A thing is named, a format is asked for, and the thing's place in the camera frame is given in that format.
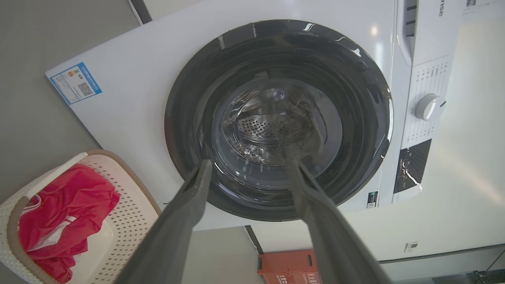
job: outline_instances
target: red clothing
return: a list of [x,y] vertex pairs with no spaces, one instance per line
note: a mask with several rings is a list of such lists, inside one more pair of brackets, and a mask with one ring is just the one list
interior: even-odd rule
[[[81,164],[72,166],[38,195],[40,206],[20,218],[19,240],[37,265],[58,282],[66,283],[72,278],[73,256],[88,250],[87,237],[100,230],[120,195],[105,178]],[[76,219],[63,229],[56,244],[30,251],[67,216]]]

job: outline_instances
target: blue sticker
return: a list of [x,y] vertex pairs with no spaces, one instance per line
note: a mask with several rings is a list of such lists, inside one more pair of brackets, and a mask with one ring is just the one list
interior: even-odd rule
[[102,92],[83,62],[49,78],[49,80],[69,105]]

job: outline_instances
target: laundry basket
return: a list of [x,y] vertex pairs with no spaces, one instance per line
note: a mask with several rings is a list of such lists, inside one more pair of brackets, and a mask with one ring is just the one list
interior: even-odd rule
[[121,194],[99,232],[88,237],[88,251],[71,268],[69,284],[112,283],[154,224],[159,207],[133,171],[115,154],[105,150],[81,153],[12,195],[0,205],[0,261],[29,283],[58,284],[24,252],[18,223],[30,199],[74,164],[89,166]]

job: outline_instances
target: orange box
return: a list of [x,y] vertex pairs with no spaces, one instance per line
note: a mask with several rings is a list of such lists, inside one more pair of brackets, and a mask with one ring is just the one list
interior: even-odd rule
[[267,284],[321,284],[314,250],[262,254],[258,274]]

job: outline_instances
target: white washing machine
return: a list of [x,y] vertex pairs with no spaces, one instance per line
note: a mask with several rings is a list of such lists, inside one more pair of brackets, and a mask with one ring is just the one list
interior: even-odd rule
[[373,214],[422,190],[464,4],[205,0],[46,75],[160,205],[212,159],[195,229],[296,219],[280,139]]

